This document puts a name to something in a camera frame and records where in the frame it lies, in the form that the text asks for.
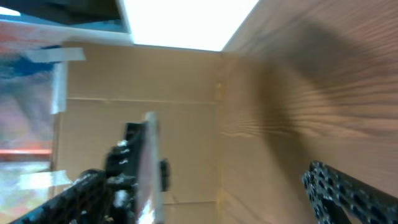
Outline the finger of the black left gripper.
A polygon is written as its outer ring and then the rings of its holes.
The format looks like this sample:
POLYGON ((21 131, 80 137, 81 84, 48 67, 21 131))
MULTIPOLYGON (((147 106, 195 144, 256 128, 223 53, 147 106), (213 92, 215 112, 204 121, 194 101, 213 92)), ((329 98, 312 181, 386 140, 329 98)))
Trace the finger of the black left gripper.
POLYGON ((107 184, 112 187, 137 187, 141 154, 144 148, 146 122, 126 123, 123 138, 113 146, 105 159, 107 184))

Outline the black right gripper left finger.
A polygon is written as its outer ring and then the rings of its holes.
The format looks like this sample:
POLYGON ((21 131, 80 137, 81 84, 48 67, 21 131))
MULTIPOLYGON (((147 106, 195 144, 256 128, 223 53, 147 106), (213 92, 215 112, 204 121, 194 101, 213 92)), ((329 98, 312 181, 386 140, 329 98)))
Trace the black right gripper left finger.
POLYGON ((71 187, 10 224, 134 223, 134 176, 87 170, 71 187))

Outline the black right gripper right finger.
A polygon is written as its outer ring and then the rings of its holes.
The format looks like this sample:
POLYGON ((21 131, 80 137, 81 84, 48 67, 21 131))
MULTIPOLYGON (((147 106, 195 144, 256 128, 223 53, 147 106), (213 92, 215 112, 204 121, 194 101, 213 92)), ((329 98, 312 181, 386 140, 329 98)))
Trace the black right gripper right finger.
POLYGON ((397 198, 322 162, 312 161, 302 176, 318 223, 397 224, 397 198))

